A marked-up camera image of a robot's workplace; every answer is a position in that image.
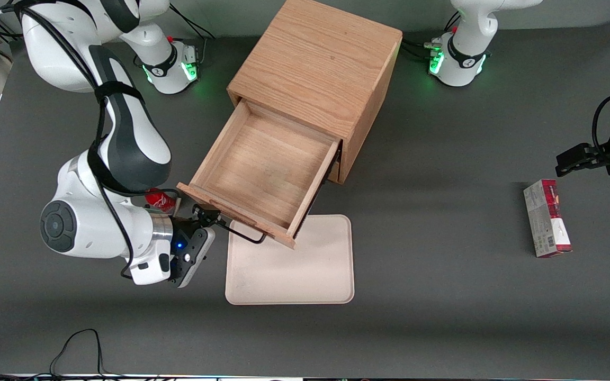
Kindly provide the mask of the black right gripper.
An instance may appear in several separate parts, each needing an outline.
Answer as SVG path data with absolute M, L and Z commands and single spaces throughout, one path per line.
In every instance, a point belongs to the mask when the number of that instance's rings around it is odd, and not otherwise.
M 208 232 L 204 228 L 210 228 L 221 219 L 220 210 L 208 205 L 194 205 L 193 215 L 196 220 L 171 217 L 172 254 L 199 252 L 208 238 Z

